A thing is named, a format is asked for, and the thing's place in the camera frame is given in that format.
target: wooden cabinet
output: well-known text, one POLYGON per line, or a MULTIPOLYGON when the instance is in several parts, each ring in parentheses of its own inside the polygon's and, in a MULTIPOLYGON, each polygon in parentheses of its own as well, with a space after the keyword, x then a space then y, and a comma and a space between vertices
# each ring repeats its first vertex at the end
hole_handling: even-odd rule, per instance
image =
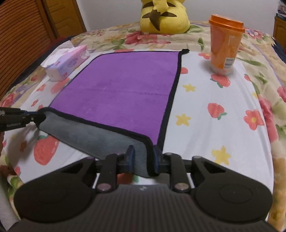
POLYGON ((0 99, 54 40, 41 0, 6 0, 0 5, 0 99))
POLYGON ((273 37, 286 49, 286 21, 275 17, 273 37))
POLYGON ((86 32, 76 0, 42 0, 57 37, 86 32))

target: red flower print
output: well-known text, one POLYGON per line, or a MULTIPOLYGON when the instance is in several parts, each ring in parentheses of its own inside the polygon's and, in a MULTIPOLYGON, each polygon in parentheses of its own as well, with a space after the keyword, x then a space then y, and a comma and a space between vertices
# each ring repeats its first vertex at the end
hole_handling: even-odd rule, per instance
POLYGON ((184 68, 184 67, 182 67, 181 68, 181 74, 188 74, 188 69, 187 68, 184 68))
POLYGON ((14 171, 18 176, 21 174, 21 169, 19 166, 15 167, 14 171))
POLYGON ((134 49, 114 50, 114 52, 129 52, 129 51, 134 51, 134 49))
POLYGON ((55 94, 61 91, 61 89, 69 82, 69 78, 63 80, 63 81, 58 81, 51 89, 51 93, 55 94))
POLYGON ((148 44, 148 43, 158 43, 158 44, 168 44, 168 41, 158 41, 158 35, 144 35, 140 31, 135 31, 126 36, 125 44, 148 44))
POLYGON ((213 118, 217 118, 217 120, 220 120, 222 116, 227 115, 224 108, 216 103, 208 104, 208 112, 213 118))
POLYGON ((258 95, 258 100, 262 109, 262 113, 265 119, 265 124, 267 128, 267 133, 269 137, 269 141, 273 143, 278 139, 278 132, 273 119, 273 112, 271 108, 271 104, 268 100, 258 95))
POLYGON ((14 93, 8 94, 0 103, 0 107, 10 107, 13 105, 17 95, 14 93))
POLYGON ((278 92, 279 96, 283 99, 283 101, 286 102, 286 87, 280 86, 277 89, 277 92, 278 92))
POLYGON ((37 92, 42 92, 42 91, 44 91, 44 89, 45 89, 46 86, 47 86, 46 84, 43 84, 40 88, 37 89, 37 92))
POLYGON ((257 126, 264 125, 264 122, 257 109, 255 109, 254 111, 247 110, 245 113, 246 113, 246 116, 244 116, 243 119, 249 125, 249 128, 251 130, 255 131, 257 126))
POLYGON ((33 103, 31 104, 31 107, 35 106, 38 103, 38 101, 39 101, 38 99, 33 101, 33 103))
POLYGON ((249 35, 250 38, 263 40, 263 33, 260 31, 245 28, 245 32, 249 35))
POLYGON ((208 53, 199 53, 198 55, 204 57, 206 60, 210 59, 210 54, 208 53))
POLYGON ((31 78, 31 81, 37 81, 39 79, 39 76, 38 75, 35 75, 31 78))
POLYGON ((212 77, 211 80, 216 82, 220 88, 228 87, 231 84, 227 76, 212 74, 211 77, 212 77))
POLYGON ((21 143, 20 152, 24 152, 26 147, 27 147, 27 140, 21 143))
POLYGON ((40 135, 34 147, 35 161, 40 165, 47 165, 53 158, 58 146, 59 141, 56 138, 50 135, 40 135))
POLYGON ((39 105, 39 107, 38 107, 37 110, 39 110, 39 109, 41 109, 41 108, 43 108, 43 107, 44 107, 43 105, 39 105))
POLYGON ((250 78, 249 78, 249 75, 247 75, 247 74, 244 74, 244 79, 247 80, 247 81, 251 81, 250 78))
POLYGON ((125 44, 138 43, 139 39, 137 37, 140 35, 142 35, 142 33, 140 31, 134 31, 133 33, 127 35, 125 44))

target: yellow plush toy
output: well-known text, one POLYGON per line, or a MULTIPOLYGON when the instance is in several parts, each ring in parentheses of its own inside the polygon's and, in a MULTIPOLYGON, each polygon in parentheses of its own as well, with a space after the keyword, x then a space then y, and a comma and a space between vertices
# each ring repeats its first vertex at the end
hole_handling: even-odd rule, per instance
POLYGON ((185 0, 141 0, 140 18, 142 32, 150 34, 181 34, 190 27, 185 0))

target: tissue box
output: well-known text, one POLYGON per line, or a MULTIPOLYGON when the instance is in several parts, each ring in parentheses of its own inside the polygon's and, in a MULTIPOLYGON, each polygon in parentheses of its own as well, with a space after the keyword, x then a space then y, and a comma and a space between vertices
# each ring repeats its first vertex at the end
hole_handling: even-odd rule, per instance
POLYGON ((51 81, 63 81, 90 56, 86 45, 63 54, 54 64, 45 67, 51 81))

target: screw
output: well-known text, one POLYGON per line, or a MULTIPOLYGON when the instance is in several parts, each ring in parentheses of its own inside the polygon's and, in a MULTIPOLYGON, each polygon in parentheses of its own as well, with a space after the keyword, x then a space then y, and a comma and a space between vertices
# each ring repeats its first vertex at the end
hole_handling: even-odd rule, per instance
POLYGON ((101 183, 97 186, 97 189, 102 192, 105 192, 111 189, 111 185, 107 183, 101 183))
POLYGON ((184 191, 186 189, 188 189, 190 186, 186 183, 177 183, 175 185, 175 189, 180 190, 180 191, 184 191))

